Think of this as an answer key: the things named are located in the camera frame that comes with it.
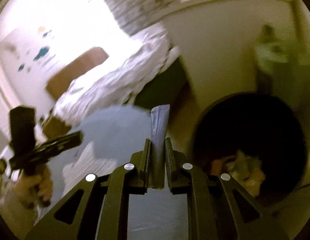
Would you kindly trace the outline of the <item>person's left hand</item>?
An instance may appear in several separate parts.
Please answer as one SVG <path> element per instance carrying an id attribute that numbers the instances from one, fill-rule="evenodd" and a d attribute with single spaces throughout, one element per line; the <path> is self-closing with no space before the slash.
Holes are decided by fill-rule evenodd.
<path id="1" fill-rule="evenodd" d="M 13 192 L 26 208 L 34 207 L 36 204 L 50 202 L 53 195 L 53 182 L 51 171 L 46 164 L 39 165 L 33 175 L 22 171 L 16 181 Z"/>

